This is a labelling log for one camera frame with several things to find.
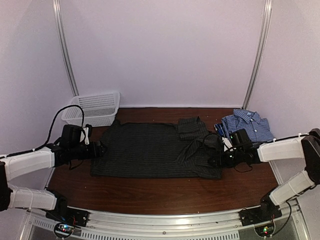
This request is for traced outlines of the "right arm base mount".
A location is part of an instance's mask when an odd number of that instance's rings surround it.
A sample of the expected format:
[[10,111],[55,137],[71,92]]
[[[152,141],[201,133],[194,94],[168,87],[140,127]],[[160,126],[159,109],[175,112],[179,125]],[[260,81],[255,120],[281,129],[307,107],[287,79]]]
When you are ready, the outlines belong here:
[[283,215],[278,207],[271,208],[271,211],[265,211],[261,206],[243,208],[238,214],[243,227],[272,222],[274,219],[280,218]]

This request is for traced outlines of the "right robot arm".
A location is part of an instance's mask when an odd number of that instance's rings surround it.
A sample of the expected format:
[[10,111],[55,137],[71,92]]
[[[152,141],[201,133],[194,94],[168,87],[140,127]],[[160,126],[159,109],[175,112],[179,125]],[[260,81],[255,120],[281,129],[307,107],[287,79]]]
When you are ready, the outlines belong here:
[[265,142],[253,142],[245,129],[230,135],[231,145],[224,146],[208,160],[214,168],[234,168],[241,163],[298,164],[301,170],[269,191],[260,200],[256,210],[259,220],[268,220],[276,207],[320,184],[320,130],[313,128],[308,133],[299,133]]

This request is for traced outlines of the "dark pinstriped long sleeve shirt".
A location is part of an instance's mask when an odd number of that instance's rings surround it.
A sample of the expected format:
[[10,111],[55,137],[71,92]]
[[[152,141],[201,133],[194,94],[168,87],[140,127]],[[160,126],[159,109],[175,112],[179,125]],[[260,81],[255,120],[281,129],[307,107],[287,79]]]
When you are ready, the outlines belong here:
[[222,151],[220,136],[200,117],[178,123],[121,123],[116,119],[103,133],[104,156],[91,161],[90,174],[117,178],[221,179],[221,168],[208,159]]

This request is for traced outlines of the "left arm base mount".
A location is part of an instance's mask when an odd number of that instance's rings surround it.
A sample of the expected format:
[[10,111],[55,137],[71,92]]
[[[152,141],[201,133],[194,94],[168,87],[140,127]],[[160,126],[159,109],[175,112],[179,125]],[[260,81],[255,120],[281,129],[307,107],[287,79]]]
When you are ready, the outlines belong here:
[[89,217],[89,212],[86,210],[80,210],[68,207],[65,213],[58,213],[55,210],[43,210],[45,217],[48,219],[62,222],[70,226],[86,227]]

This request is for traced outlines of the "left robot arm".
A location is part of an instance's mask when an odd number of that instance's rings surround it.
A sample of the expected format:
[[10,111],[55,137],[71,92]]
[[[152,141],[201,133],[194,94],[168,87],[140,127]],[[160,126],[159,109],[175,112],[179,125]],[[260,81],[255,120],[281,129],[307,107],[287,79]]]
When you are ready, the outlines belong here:
[[89,160],[104,155],[107,147],[100,141],[77,143],[73,147],[48,144],[39,150],[32,149],[26,153],[2,155],[0,157],[0,210],[40,209],[52,211],[61,222],[72,218],[68,200],[54,190],[33,189],[27,186],[17,186],[13,182],[34,172],[51,170],[69,165],[71,170],[73,160]]

